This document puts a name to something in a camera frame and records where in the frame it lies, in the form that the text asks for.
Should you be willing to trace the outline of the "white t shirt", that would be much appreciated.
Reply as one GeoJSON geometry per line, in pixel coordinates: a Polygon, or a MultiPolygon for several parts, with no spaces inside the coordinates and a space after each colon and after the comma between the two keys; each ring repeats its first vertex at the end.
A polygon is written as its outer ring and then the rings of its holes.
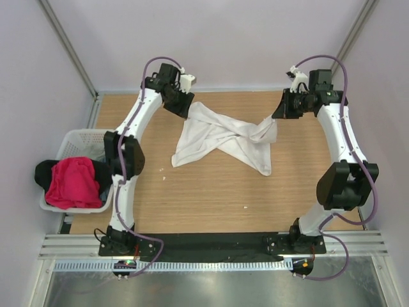
{"type": "Polygon", "coordinates": [[[270,147],[276,141],[277,121],[270,115],[256,125],[195,102],[183,124],[171,164],[176,168],[196,162],[218,149],[267,177],[272,174],[270,147]]]}

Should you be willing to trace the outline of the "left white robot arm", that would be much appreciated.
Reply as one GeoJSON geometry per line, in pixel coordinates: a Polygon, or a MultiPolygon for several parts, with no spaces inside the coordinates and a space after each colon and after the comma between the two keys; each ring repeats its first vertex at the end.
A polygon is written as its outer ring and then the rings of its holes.
{"type": "Polygon", "coordinates": [[[104,135],[105,159],[112,175],[112,216],[100,239],[100,256],[127,256],[137,247],[134,221],[134,193],[145,165],[141,138],[155,112],[163,107],[186,119],[194,94],[196,78],[186,74],[175,60],[161,57],[158,72],[143,70],[137,100],[122,123],[104,135]]]}

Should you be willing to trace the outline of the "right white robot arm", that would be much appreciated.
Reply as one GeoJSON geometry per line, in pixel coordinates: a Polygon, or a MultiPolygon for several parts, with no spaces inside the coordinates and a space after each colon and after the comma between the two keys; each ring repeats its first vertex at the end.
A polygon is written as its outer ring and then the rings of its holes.
{"type": "Polygon", "coordinates": [[[287,75],[291,86],[283,90],[272,118],[293,120],[312,112],[324,131],[332,164],[317,183],[316,204],[294,221],[287,234],[268,238],[268,244],[276,255],[324,253],[324,227],[366,203],[379,168],[367,161],[357,143],[348,102],[343,91],[334,89],[331,70],[305,74],[291,67],[287,75]]]}

